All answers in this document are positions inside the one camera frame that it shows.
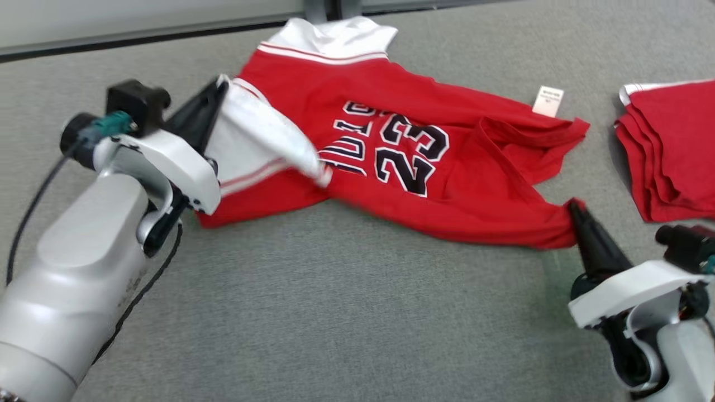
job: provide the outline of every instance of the clothing tag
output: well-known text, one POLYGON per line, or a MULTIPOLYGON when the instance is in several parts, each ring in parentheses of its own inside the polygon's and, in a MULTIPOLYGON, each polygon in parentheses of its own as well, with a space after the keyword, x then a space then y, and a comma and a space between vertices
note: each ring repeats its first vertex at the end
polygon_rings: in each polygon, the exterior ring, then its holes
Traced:
POLYGON ((534 102, 534 107, 531 111, 543 114, 544 116, 556 117, 558 106, 561 104, 561 98, 563 98, 562 89, 542 86, 538 90, 536 102, 534 102))

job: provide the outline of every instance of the black lettering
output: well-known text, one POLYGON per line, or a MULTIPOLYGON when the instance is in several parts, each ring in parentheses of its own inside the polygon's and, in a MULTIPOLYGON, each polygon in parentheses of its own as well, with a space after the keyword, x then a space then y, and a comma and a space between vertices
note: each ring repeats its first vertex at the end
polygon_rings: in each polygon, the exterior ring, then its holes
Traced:
POLYGON ((429 138, 429 142, 427 144, 420 144, 417 147, 417 152, 433 162, 442 159, 442 155, 444 155, 447 148, 449 148, 449 137, 447 133, 436 126, 413 126, 406 134, 406 137, 416 142, 419 141, 422 136, 429 138))
POLYGON ((359 126, 355 124, 350 124, 345 120, 335 120, 332 123, 332 128, 341 129, 342 131, 357 132, 366 137, 370 136, 370 130, 373 128, 373 122, 369 122, 364 126, 359 126))
POLYGON ((373 116, 375 115, 375 110, 372 107, 367 107, 364 104, 357 102, 348 102, 342 107, 342 110, 347 114, 355 114, 358 116, 373 116))
POLYGON ((320 152, 342 155, 357 160, 365 160, 365 143, 361 139, 341 137, 338 141, 320 150, 320 152))
POLYGON ((375 151, 375 173, 384 183, 390 179, 388 163, 393 166, 405 191, 422 197, 427 196, 427 180, 434 173, 434 166, 417 155, 413 157, 410 165, 404 153, 389 148, 378 148, 375 151))
POLYGON ((410 120, 401 114, 393 114, 380 130, 380 135, 383 136, 383 141, 397 145, 400 143, 400 137, 410 130, 410 120))

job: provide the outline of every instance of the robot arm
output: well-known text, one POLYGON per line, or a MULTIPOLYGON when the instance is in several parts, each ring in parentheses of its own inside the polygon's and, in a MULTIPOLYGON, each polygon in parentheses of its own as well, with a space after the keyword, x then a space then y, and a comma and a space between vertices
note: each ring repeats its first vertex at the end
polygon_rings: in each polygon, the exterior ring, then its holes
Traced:
POLYGON ((697 321, 715 279, 715 233, 663 226, 664 260, 633 266, 591 214, 570 205, 586 272, 568 309, 580 328, 611 347, 613 369, 633 400, 710 402, 715 398, 715 333, 697 321))
POLYGON ((182 211, 216 209, 202 153, 225 92, 212 82, 164 122, 168 93, 132 80, 109 89, 106 117, 67 125, 62 151, 99 176, 0 300, 0 401, 69 401, 182 211))

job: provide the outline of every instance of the red stripe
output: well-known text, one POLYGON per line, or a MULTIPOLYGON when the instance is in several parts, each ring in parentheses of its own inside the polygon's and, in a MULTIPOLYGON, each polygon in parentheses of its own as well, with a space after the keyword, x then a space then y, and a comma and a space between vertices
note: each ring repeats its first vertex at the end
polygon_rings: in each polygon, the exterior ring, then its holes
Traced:
POLYGON ((245 90, 247 90, 247 91, 248 91, 251 95, 253 95, 254 97, 256 97, 256 98, 258 98, 258 99, 261 99, 261 97, 259 97, 258 94, 256 94, 256 93, 253 92, 252 90, 250 90, 250 89, 244 87, 244 86, 241 85, 241 84, 238 84, 238 86, 241 87, 241 88, 243 88, 243 89, 245 89, 245 90))
POLYGON ((351 59, 359 59, 360 57, 370 56, 370 55, 373 55, 373 54, 376 54, 376 55, 379 54, 379 55, 383 55, 383 56, 387 56, 387 55, 388 55, 388 54, 385 53, 385 52, 370 52, 370 53, 358 54, 357 56, 350 56, 350 57, 328 57, 328 56, 323 56, 322 54, 318 54, 318 53, 307 52, 307 51, 305 51, 305 50, 300 50, 300 49, 296 49, 296 48, 293 48, 293 47, 278 46, 278 45, 269 44, 269 43, 266 43, 266 42, 262 42, 262 43, 261 43, 261 46, 272 47, 273 49, 288 50, 288 51, 291 51, 291 52, 296 52, 296 53, 305 54, 305 55, 307 55, 307 56, 320 57, 321 59, 326 59, 326 60, 351 60, 351 59))
POLYGON ((256 177, 256 176, 260 175, 261 173, 265 172, 268 168, 273 167, 274 165, 279 164, 279 163, 283 163, 282 158, 274 159, 274 160, 268 162, 267 164, 263 165, 260 169, 256 170, 253 173, 249 173, 248 175, 236 177, 235 179, 231 179, 227 182, 223 182, 223 183, 221 183, 220 187, 223 188, 223 187, 227 187, 227 186, 236 184, 238 182, 252 179, 253 177, 256 177))

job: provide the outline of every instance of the jersey lettering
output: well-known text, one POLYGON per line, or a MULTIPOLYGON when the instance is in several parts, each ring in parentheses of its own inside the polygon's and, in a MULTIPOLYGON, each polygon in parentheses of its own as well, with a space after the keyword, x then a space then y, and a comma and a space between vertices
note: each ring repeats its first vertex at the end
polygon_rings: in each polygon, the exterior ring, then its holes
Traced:
POLYGON ((375 174, 383 183, 390 179, 388 165, 393 166, 405 191, 427 197, 427 180, 434 173, 434 166, 417 155, 413 156, 410 165, 404 152, 384 147, 377 148, 375 151, 375 174))
MULTIPOLYGON (((346 114, 358 116, 389 116, 380 130, 380 139, 387 147, 375 149, 375 174, 381 182, 387 183, 393 175, 397 177, 405 191, 427 197, 427 181, 435 172, 436 167, 430 162, 439 162, 449 149, 449 135, 437 126, 413 125, 401 114, 376 110, 357 102, 348 102, 342 108, 346 114), (414 141, 416 155, 412 160, 407 154, 393 149, 395 145, 403 145, 403 138, 414 141)), ((356 133, 369 137, 372 122, 358 125, 337 119, 332 126, 341 131, 356 133)), ((320 150, 320 157, 326 164, 336 169, 345 170, 367 176, 363 167, 355 166, 350 161, 335 160, 336 155, 357 161, 365 161, 365 142, 355 135, 342 136, 337 141, 320 150)))
POLYGON ((365 160, 365 143, 358 138, 341 137, 320 152, 342 155, 355 160, 365 160))
POLYGON ((341 163, 341 162, 336 162, 334 160, 325 160, 321 159, 323 162, 325 162, 326 165, 332 166, 335 169, 340 169, 344 170, 346 172, 351 172, 351 173, 357 173, 359 175, 367 176, 368 174, 365 173, 365 171, 362 168, 359 168, 357 166, 352 166, 348 165, 347 163, 341 163))
POLYGON ((357 102, 348 102, 342 107, 347 114, 356 114, 358 116, 374 116, 375 110, 372 107, 367 107, 364 104, 357 102))
POLYGON ((357 132, 366 137, 369 137, 370 129, 373 128, 373 122, 369 122, 364 126, 358 126, 355 124, 350 124, 345 120, 335 120, 335 122, 332 123, 332 127, 336 129, 341 129, 342 131, 357 132))

